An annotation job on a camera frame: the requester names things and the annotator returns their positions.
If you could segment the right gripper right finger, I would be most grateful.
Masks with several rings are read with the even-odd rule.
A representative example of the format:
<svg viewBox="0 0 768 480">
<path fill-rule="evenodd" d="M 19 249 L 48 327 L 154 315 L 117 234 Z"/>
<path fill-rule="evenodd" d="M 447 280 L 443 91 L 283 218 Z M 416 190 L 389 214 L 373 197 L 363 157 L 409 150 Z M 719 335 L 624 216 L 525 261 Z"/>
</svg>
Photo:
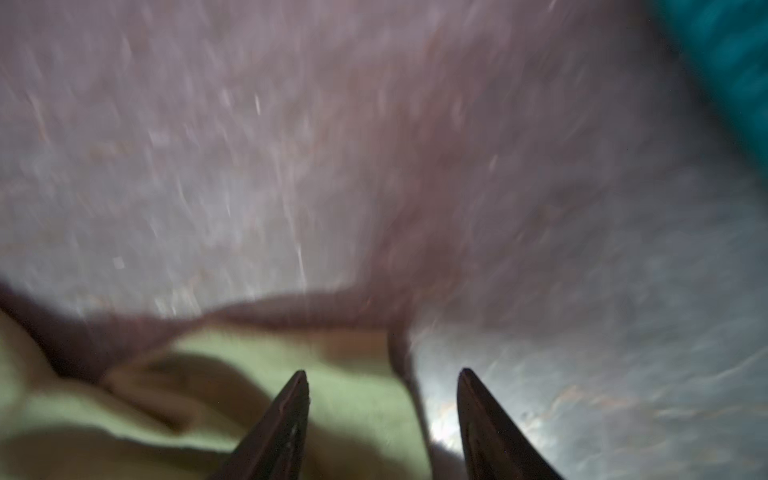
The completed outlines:
<svg viewBox="0 0 768 480">
<path fill-rule="evenodd" d="M 458 376 L 456 406 L 470 479 L 562 480 L 469 368 Z"/>
</svg>

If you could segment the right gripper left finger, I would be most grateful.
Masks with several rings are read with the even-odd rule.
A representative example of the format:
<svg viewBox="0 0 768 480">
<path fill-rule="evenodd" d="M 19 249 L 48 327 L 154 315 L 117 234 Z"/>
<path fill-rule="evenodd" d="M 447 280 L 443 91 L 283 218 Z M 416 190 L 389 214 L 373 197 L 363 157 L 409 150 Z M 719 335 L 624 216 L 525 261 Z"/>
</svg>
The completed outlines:
<svg viewBox="0 0 768 480">
<path fill-rule="evenodd" d="M 306 373 L 299 370 L 260 421 L 209 477 L 214 480 L 297 480 L 310 408 Z"/>
</svg>

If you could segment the green tank top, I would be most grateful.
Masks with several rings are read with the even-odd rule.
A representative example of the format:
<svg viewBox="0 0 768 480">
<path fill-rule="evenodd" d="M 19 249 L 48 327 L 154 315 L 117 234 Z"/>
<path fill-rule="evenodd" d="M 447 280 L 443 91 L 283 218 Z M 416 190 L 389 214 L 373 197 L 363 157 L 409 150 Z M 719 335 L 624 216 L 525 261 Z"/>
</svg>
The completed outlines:
<svg viewBox="0 0 768 480">
<path fill-rule="evenodd" d="M 5 479 L 203 479 L 290 377 L 309 383 L 304 479 L 428 479 L 418 414 L 382 330 L 207 325 L 96 381 L 55 371 L 1 320 Z"/>
</svg>

